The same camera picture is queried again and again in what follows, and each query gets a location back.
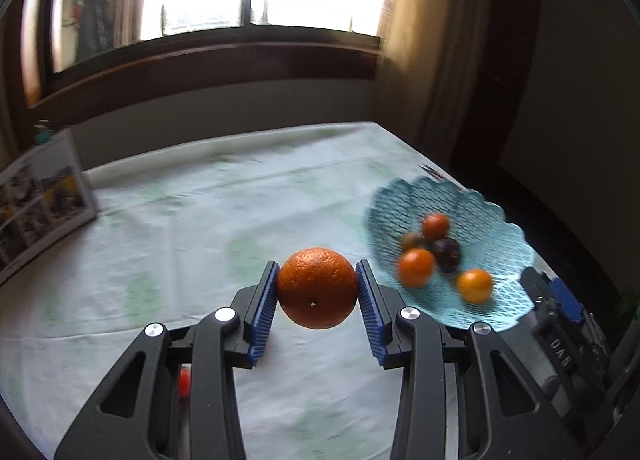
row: light blue bowl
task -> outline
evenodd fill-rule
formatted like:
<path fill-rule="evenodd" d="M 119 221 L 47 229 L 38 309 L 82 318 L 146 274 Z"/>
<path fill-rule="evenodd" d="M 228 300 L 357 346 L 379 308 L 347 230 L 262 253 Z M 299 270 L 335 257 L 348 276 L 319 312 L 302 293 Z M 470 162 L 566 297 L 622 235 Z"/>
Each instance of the light blue bowl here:
<path fill-rule="evenodd" d="M 461 191 L 452 182 L 434 182 L 428 177 L 412 183 L 396 179 L 377 190 L 371 204 L 365 211 L 365 227 L 378 281 L 400 291 L 408 305 L 443 325 L 467 329 L 476 321 L 485 321 L 496 331 L 511 328 L 533 309 L 519 282 L 522 271 L 533 265 L 533 249 L 522 229 L 505 222 L 502 208 L 485 202 L 477 191 Z M 419 233 L 422 219 L 433 212 L 450 218 L 449 236 L 462 248 L 458 270 L 484 269 L 494 277 L 489 302 L 466 303 L 456 290 L 457 274 L 439 268 L 421 289 L 406 289 L 396 280 L 400 238 L 407 231 Z"/>

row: orange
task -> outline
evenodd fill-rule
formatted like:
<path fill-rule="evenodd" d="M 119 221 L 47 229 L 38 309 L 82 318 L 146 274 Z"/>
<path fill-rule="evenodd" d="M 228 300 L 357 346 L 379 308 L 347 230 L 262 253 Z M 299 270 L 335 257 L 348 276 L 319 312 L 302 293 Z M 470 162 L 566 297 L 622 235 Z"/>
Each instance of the orange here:
<path fill-rule="evenodd" d="M 442 213 L 432 213 L 422 221 L 422 236 L 428 242 L 447 235 L 449 231 L 449 217 Z"/>
<path fill-rule="evenodd" d="M 331 328 L 344 321 L 356 304 L 356 272 L 344 256 L 331 249 L 304 249 L 280 268 L 276 293 L 294 323 Z"/>
<path fill-rule="evenodd" d="M 410 249 L 398 260 L 398 281 L 405 287 L 423 286 L 436 263 L 436 258 L 426 249 Z"/>
<path fill-rule="evenodd" d="M 494 278 L 482 269 L 465 271 L 458 277 L 458 292 L 468 303 L 486 303 L 494 291 Z"/>

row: white tablecloth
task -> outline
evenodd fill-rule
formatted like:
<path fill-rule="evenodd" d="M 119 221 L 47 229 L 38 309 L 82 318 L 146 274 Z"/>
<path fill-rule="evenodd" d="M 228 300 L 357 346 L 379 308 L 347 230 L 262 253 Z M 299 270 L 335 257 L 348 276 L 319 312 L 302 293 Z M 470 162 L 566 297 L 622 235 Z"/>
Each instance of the white tablecloth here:
<path fill-rule="evenodd" d="M 98 220 L 0 288 L 8 407 L 52 458 L 146 323 L 196 323 L 255 283 L 267 260 L 305 247 L 369 258 L 370 196 L 424 163 L 442 172 L 379 126 L 356 123 L 224 137 L 91 170 Z M 371 356 L 357 306 L 326 331 L 278 308 L 265 357 L 236 372 L 247 455 L 386 459 L 400 381 Z"/>

